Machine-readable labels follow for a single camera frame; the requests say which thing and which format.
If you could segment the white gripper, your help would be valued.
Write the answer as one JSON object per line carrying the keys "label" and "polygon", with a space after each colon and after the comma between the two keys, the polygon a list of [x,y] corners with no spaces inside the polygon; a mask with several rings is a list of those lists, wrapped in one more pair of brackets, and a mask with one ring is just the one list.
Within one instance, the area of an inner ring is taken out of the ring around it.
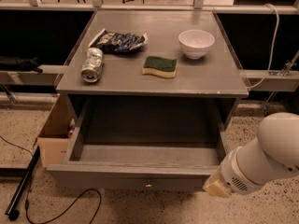
{"label": "white gripper", "polygon": [[229,198],[232,191],[241,195],[248,195],[263,187],[249,180],[241,171],[237,163],[237,151],[231,151],[221,163],[221,168],[206,180],[203,190],[210,196]]}

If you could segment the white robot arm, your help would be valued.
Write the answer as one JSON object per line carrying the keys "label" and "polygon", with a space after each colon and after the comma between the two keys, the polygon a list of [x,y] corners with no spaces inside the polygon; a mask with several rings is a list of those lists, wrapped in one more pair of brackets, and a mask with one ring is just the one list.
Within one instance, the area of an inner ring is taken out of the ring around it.
{"label": "white robot arm", "polygon": [[299,175],[299,116],[275,113],[263,119],[256,137],[226,155],[205,182],[211,196],[248,195],[266,183]]}

